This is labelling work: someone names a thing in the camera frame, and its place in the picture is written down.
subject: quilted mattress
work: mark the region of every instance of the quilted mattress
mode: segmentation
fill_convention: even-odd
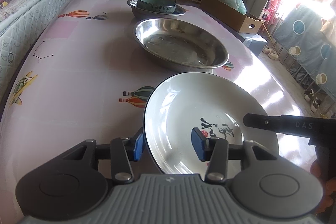
[[[71,0],[30,0],[26,11],[0,31],[0,100],[21,60]]]

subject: shoe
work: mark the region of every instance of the shoe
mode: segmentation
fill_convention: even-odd
[[[279,55],[275,50],[271,50],[267,56],[273,60],[279,60]]]
[[[271,50],[272,50],[271,48],[265,46],[265,47],[263,47],[262,52],[266,53],[266,54],[269,54],[271,52]]]
[[[304,99],[305,99],[307,102],[309,102],[309,101],[314,97],[314,94],[315,94],[313,89],[311,89],[310,91],[307,90],[307,91],[305,91],[304,93],[305,93]]]
[[[325,118],[325,119],[329,119],[327,115],[324,115],[324,114],[322,114],[322,113],[320,114],[320,117],[321,117],[321,118]],[[330,119],[336,119],[336,112],[334,112],[334,113],[331,115]]]
[[[311,103],[310,110],[315,113],[317,109],[320,107],[321,103],[322,101],[320,99],[315,98]]]

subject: slipper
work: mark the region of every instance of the slipper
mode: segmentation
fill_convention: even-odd
[[[310,110],[315,113],[317,109],[320,107],[321,103],[322,101],[320,99],[315,98],[313,102],[311,103]]]
[[[271,50],[267,56],[273,60],[279,60],[279,55],[275,50]]]
[[[309,101],[314,97],[314,94],[315,94],[313,89],[311,89],[310,91],[307,90],[307,91],[305,91],[304,93],[305,93],[304,99],[305,99],[307,102],[309,102]]]
[[[266,53],[266,54],[269,54],[271,52],[271,50],[272,50],[271,48],[265,46],[265,47],[263,47],[262,52]]]

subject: hot air balloon print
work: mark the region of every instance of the hot air balloon print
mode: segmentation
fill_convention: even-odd
[[[13,105],[14,103],[22,105],[22,100],[20,99],[19,96],[38,77],[38,75],[31,77],[32,73],[33,73],[32,71],[28,72],[19,80],[19,82],[17,82],[14,91],[12,93],[12,96],[10,98],[10,105]]]
[[[132,96],[131,98],[128,99],[119,99],[119,103],[130,103],[136,107],[140,107],[140,108],[144,108],[146,105],[146,102],[142,101],[141,99],[139,99],[138,97]]]
[[[59,15],[58,17],[64,17],[64,16],[69,16],[69,17],[87,17],[88,15],[90,15],[90,13],[88,11],[76,10],[76,11],[72,11],[72,12],[70,12],[68,14]]]
[[[234,68],[234,65],[230,61],[227,61],[226,64],[222,67],[226,70],[232,70]]]
[[[123,96],[127,96],[127,95],[131,95],[131,96],[135,96],[141,100],[143,100],[144,102],[146,102],[149,98],[149,96],[151,95],[151,93],[153,92],[154,87],[152,86],[143,86],[139,89],[137,89],[136,91],[124,91],[123,92]]]
[[[87,17],[86,19],[98,19],[98,20],[105,20],[105,19],[108,19],[109,17],[106,16],[106,15],[97,15],[97,16],[94,16],[94,17]]]

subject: pink tablecloth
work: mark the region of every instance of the pink tablecloth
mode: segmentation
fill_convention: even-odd
[[[14,191],[30,170],[85,139],[109,143],[142,126],[144,103],[131,98],[174,72],[147,59],[133,39],[134,19],[127,0],[73,0],[43,32],[24,63],[7,101],[0,126],[0,217],[22,217]],[[180,20],[211,32],[226,46],[230,63],[213,73],[249,92],[269,115],[300,115],[288,92],[258,58],[219,23],[185,6]],[[308,169],[314,160],[307,139],[278,135],[280,155]],[[157,172],[149,155],[135,173]],[[99,170],[110,176],[109,162]]]

